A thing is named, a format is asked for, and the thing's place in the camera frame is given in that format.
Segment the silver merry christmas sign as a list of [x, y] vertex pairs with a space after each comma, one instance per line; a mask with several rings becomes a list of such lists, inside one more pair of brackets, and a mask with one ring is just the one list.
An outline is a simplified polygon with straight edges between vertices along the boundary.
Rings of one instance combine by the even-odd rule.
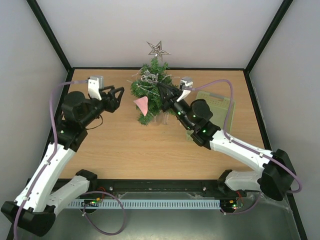
[[156, 84], [158, 82], [159, 74], [151, 73], [149, 70], [146, 70], [143, 72], [143, 74], [140, 77], [140, 80], [142, 82], [146, 82], [149, 84]]

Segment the pink ornament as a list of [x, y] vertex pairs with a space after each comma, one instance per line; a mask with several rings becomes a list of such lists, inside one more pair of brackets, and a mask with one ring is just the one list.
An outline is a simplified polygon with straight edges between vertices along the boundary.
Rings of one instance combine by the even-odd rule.
[[140, 109], [144, 117], [148, 114], [148, 101], [149, 99], [147, 96], [143, 96], [133, 101], [136, 104], [136, 106]]

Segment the silver star ornament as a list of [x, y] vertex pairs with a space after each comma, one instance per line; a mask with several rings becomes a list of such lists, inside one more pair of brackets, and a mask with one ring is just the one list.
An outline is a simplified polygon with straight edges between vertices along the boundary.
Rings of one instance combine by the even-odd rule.
[[154, 56], [155, 58], [158, 58], [161, 61], [163, 61], [163, 56], [171, 55], [171, 53], [163, 50], [161, 40], [157, 44], [152, 44], [147, 41], [147, 44], [149, 45], [149, 47], [151, 49], [151, 51], [148, 53], [149, 56]]

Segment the green perforated plastic basket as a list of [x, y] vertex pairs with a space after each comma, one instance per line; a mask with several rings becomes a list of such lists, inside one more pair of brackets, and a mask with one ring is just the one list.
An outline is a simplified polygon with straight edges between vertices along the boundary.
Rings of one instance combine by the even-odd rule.
[[228, 113], [230, 98], [226, 96], [222, 96], [216, 93], [211, 93], [207, 91], [199, 91], [196, 95], [196, 100], [204, 99], [208, 104], [210, 111], [213, 113], [210, 121], [219, 126], [221, 129], [225, 129], [227, 133], [229, 133], [232, 129], [233, 117], [236, 102], [235, 100], [231, 103], [230, 113], [228, 115], [226, 127], [224, 127], [224, 122]]

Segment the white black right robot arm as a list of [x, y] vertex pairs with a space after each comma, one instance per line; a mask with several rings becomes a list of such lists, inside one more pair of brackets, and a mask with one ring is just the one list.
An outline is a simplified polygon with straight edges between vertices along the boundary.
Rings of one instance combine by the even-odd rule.
[[192, 84], [191, 80], [181, 80], [176, 88], [157, 83], [163, 111], [172, 110], [183, 127], [192, 132], [191, 138], [198, 146], [223, 153], [251, 168], [247, 172], [226, 170], [218, 191], [224, 196], [237, 190], [261, 191], [275, 201], [282, 201], [297, 179], [289, 155], [281, 149], [255, 147], [213, 124], [213, 113], [204, 99], [191, 104], [184, 100], [193, 90]]

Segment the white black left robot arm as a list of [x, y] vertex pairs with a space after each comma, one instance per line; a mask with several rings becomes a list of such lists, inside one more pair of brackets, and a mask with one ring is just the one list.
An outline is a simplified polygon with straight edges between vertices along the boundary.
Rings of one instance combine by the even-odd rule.
[[18, 229], [42, 237], [52, 228], [58, 214], [81, 195], [99, 194], [98, 176], [85, 169], [57, 191], [53, 188], [66, 164], [88, 135], [88, 125], [103, 112], [113, 113], [120, 106], [125, 89], [110, 85], [68, 93], [61, 104], [63, 116], [52, 124], [53, 138], [34, 175], [14, 201], [5, 201], [1, 212], [12, 223], [13, 238]]

